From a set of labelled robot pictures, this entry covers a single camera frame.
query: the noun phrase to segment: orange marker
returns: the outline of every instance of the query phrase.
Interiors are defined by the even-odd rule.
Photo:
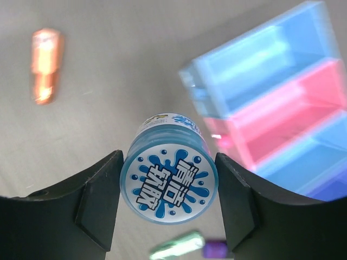
[[[34,99],[39,105],[53,100],[63,45],[64,39],[59,31],[45,28],[33,34],[31,72],[35,76]]]

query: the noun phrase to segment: jar label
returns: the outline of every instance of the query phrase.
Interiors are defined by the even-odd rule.
[[[154,115],[150,118],[148,118],[140,127],[139,130],[136,133],[136,137],[146,131],[147,129],[150,129],[154,126],[160,126],[160,125],[177,125],[177,126],[183,126],[185,128],[188,128],[195,133],[197,133],[201,138],[202,134],[198,126],[189,118],[187,118],[184,115],[175,114],[175,113],[162,113]]]
[[[187,221],[202,213],[217,192],[213,162],[178,144],[153,146],[131,162],[122,193],[138,214],[162,224]]]

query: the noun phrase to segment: purple cap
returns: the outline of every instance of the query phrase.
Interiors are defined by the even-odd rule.
[[[225,242],[206,242],[203,248],[204,258],[226,258],[228,256],[228,248]]]

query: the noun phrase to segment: gray surface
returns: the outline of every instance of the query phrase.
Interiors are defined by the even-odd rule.
[[[0,0],[0,194],[26,196],[115,149],[127,151],[154,113],[184,113],[208,137],[177,71],[299,2]],[[347,2],[327,2],[344,56]],[[41,27],[67,37],[59,95],[49,106],[29,98],[31,34]],[[138,218],[121,198],[107,259],[147,259],[149,248],[192,229],[225,236],[218,199],[192,222],[161,226]]]

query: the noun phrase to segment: green marker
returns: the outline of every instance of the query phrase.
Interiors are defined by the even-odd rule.
[[[192,232],[161,244],[151,250],[150,260],[169,260],[203,248],[205,239],[199,232]]]

